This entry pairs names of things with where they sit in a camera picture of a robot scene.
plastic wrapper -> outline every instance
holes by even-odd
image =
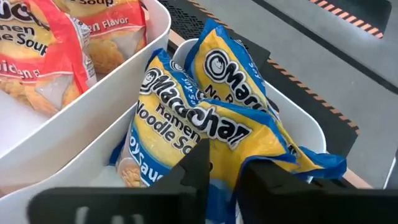
[[[234,223],[233,190],[241,169],[251,160],[269,159],[302,177],[339,177],[345,172],[343,158],[297,147],[280,132],[277,122],[264,111],[205,98],[197,84],[159,49],[148,64],[121,156],[114,152],[110,162],[123,174],[128,166],[122,163],[128,159],[135,172],[124,172],[121,177],[126,184],[138,186],[142,181],[150,186],[199,140],[208,138],[211,169],[206,218]]]
[[[91,29],[88,52],[106,75],[146,46],[146,22],[138,0],[53,0]]]
[[[51,1],[0,1],[0,89],[55,114],[96,83],[90,30]]]

